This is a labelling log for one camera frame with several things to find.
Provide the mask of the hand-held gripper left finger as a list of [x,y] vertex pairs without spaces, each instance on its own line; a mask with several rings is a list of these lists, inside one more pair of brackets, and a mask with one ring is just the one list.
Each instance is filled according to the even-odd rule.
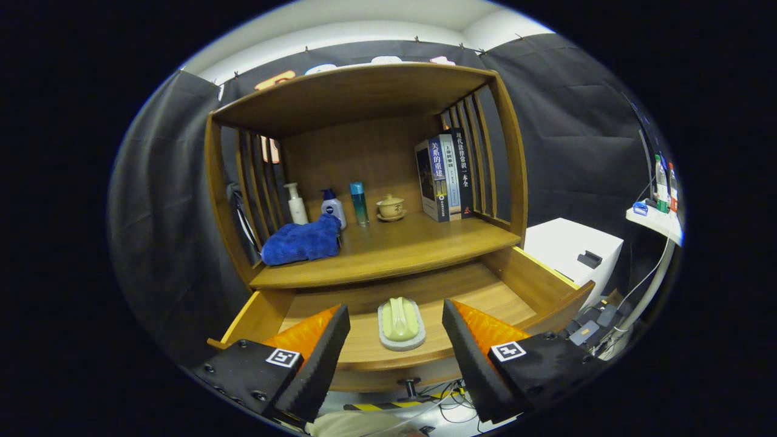
[[350,332],[335,305],[260,342],[239,339],[192,373],[235,404],[266,419],[313,422],[330,390]]

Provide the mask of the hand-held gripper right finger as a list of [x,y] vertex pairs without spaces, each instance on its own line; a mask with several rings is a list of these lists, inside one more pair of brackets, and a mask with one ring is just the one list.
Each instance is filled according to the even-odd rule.
[[530,335],[452,299],[444,302],[442,324],[481,421],[551,407],[607,366],[555,332]]

